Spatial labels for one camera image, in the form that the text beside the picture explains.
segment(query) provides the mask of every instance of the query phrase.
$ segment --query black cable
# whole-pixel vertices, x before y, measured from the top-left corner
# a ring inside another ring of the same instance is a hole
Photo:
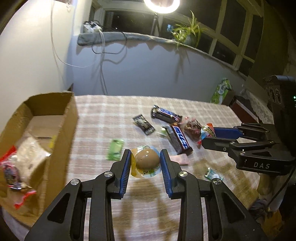
[[[104,27],[100,24],[100,22],[99,22],[98,20],[93,20],[93,21],[98,22],[98,23],[99,23],[98,26],[100,26],[102,29],[104,29]],[[111,31],[111,32],[120,32],[120,33],[122,33],[122,34],[124,35],[124,38],[126,39],[126,41],[125,41],[125,43],[124,43],[122,49],[121,49],[118,53],[104,52],[105,54],[120,54],[120,53],[124,50],[124,47],[126,46],[126,43],[127,43],[127,41],[128,41],[128,38],[127,38],[126,34],[125,34],[124,32],[122,32],[122,31],[119,31],[119,30],[114,29],[114,28],[105,28],[105,29],[106,29],[106,30],[109,30],[109,31]],[[95,54],[102,54],[102,53],[97,53],[97,52],[94,51],[95,41],[96,41],[96,39],[94,39],[94,42],[93,42],[93,44],[91,45],[91,49],[92,49],[92,51],[93,51]]]
[[[290,181],[294,171],[296,169],[296,166],[293,168],[293,170],[291,171],[290,175],[288,176],[287,180],[284,182],[284,184],[281,186],[281,188],[277,191],[277,193],[270,199],[270,201],[267,203],[266,207],[269,207],[269,205],[274,201],[274,199],[276,199],[276,197],[280,194],[280,192],[284,189],[284,187],[288,184],[288,182]],[[255,220],[257,218],[259,218],[265,210],[263,210],[261,213],[259,213],[256,217]]]

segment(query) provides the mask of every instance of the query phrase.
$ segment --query snack bag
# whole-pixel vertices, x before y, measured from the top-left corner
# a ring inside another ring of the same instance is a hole
[[[145,119],[142,114],[133,117],[133,121],[147,136],[155,131],[155,128]]]
[[[215,130],[213,127],[212,123],[206,124],[202,129],[201,129],[201,134],[200,134],[200,139],[197,142],[197,146],[200,148],[202,144],[202,139],[205,137],[216,137]]]
[[[177,115],[174,112],[160,108],[157,105],[154,105],[151,109],[151,118],[157,118],[170,124],[174,122],[178,123],[182,120],[181,115]]]
[[[8,198],[15,209],[19,209],[28,197],[36,194],[36,190],[29,186],[32,174],[51,155],[33,137],[25,137],[18,144],[18,148],[12,146],[0,158],[0,169],[11,189]]]
[[[195,118],[185,117],[185,121],[181,123],[181,129],[189,136],[192,141],[197,142],[201,135],[201,124]]]
[[[168,134],[172,146],[178,155],[182,153],[190,155],[193,152],[192,147],[189,146],[189,143],[187,142],[186,137],[179,126],[168,125],[164,126],[164,128]]]

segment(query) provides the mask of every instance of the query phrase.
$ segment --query potted plant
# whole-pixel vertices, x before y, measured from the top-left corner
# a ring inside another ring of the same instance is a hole
[[[189,26],[176,24],[178,28],[173,29],[172,34],[174,35],[175,40],[177,41],[177,47],[181,43],[183,45],[186,44],[196,48],[200,41],[201,33],[204,29],[200,29],[197,19],[195,18],[192,11],[191,13],[192,19],[188,18]]]

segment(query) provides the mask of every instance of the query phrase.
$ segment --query white cable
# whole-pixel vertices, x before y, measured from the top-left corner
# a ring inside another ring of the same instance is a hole
[[[61,61],[63,64],[66,64],[68,66],[72,66],[72,67],[75,67],[75,68],[85,69],[85,68],[88,68],[90,66],[93,66],[97,61],[94,61],[91,65],[87,65],[87,66],[81,67],[81,66],[75,66],[75,65],[71,65],[71,64],[65,63],[58,56],[57,51],[56,51],[55,46],[54,46],[54,39],[53,39],[53,10],[54,10],[54,3],[55,3],[55,1],[52,1],[52,8],[51,8],[51,13],[50,13],[50,37],[51,37],[51,41],[52,41],[52,49],[53,49],[53,52],[54,52],[53,53],[54,56],[56,56],[58,58],[58,60]]]
[[[106,41],[105,41],[105,37],[104,37],[104,34],[103,32],[99,29],[99,33],[101,35],[101,39],[102,39],[102,49],[101,49],[101,58],[100,58],[100,81],[101,81],[101,84],[102,84],[102,87],[104,88],[104,94],[105,95],[108,95],[108,91],[107,91],[107,87],[106,87],[106,83],[105,83],[105,79],[104,79],[104,76],[103,76],[103,68],[102,68],[102,65],[103,65],[103,62],[104,62],[104,57],[105,57],[105,46],[106,46]]]

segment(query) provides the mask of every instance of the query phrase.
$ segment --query black candy wrapper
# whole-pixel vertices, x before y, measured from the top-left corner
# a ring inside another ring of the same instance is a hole
[[[138,127],[142,129],[142,131],[144,131],[145,135],[147,136],[155,131],[155,128],[145,119],[142,114],[133,117],[133,121]]]
[[[182,120],[181,115],[177,115],[174,112],[168,111],[164,108],[160,108],[157,105],[154,105],[151,109],[151,117],[160,119],[170,124],[174,122],[180,122]]]

